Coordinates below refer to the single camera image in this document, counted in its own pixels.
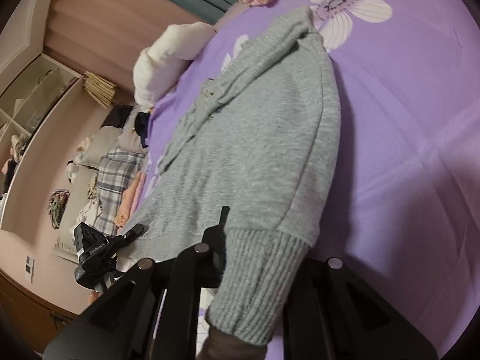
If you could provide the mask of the dark navy garment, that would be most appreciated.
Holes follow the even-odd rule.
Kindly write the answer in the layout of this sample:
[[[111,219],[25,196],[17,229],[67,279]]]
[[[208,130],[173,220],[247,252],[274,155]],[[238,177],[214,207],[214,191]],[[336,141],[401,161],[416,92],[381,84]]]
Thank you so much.
[[[149,112],[139,112],[134,120],[134,131],[140,137],[143,149],[148,147],[148,125],[151,114]]]

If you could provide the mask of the white plush duck toy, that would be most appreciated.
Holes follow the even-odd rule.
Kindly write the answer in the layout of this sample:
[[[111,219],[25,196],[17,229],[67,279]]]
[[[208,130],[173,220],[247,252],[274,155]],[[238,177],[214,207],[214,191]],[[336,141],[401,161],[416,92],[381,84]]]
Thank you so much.
[[[155,107],[215,34],[215,28],[203,22],[169,25],[134,64],[135,102],[147,110]]]

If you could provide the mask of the grey New York sweatshirt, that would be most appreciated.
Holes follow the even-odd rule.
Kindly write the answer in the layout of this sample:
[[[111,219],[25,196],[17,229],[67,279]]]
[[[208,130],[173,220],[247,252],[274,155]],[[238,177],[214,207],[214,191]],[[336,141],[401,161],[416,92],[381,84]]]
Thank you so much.
[[[120,252],[120,266],[175,258],[227,207],[226,268],[208,322],[267,345],[320,234],[340,125],[334,69],[312,10],[275,18],[203,84],[176,125],[159,178],[128,221],[145,233]]]

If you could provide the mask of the beige pillow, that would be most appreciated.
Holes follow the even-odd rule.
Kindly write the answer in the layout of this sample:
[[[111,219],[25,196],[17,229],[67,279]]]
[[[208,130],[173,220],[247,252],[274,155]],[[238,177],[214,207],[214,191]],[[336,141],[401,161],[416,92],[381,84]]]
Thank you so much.
[[[74,164],[98,170],[102,157],[117,146],[120,133],[121,128],[101,127],[88,147],[74,157]]]

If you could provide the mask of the plaid grey pillow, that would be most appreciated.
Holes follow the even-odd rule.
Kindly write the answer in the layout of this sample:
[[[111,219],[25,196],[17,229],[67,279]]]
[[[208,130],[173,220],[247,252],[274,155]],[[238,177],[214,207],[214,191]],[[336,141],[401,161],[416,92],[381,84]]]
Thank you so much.
[[[101,158],[97,171],[97,199],[102,208],[93,227],[105,235],[115,235],[114,218],[123,192],[141,170],[145,155],[114,148]]]

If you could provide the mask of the folded orange pink clothes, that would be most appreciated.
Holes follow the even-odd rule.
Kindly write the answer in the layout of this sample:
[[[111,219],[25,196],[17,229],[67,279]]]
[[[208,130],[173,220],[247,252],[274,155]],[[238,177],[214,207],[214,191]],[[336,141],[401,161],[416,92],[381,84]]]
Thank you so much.
[[[137,209],[137,205],[142,193],[143,185],[145,182],[146,174],[138,172],[133,182],[128,188],[123,191],[122,199],[116,216],[114,218],[114,224],[118,228],[123,228],[128,222],[131,214]]]

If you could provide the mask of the white shelf unit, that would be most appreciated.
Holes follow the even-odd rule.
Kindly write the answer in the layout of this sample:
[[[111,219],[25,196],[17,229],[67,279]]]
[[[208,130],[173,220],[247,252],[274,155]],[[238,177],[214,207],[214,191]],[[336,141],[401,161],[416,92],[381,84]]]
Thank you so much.
[[[2,194],[10,188],[32,136],[80,78],[80,73],[41,54],[1,94]]]

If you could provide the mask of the purple floral bed sheet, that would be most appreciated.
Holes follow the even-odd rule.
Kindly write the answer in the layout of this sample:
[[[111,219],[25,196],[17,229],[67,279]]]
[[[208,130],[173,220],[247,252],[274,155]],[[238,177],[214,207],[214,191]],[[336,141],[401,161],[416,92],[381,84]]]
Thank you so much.
[[[203,82],[277,16],[230,16],[160,101],[156,163]],[[334,183],[313,258],[341,258],[445,355],[479,308],[479,27],[461,0],[358,0],[328,22],[342,106]]]

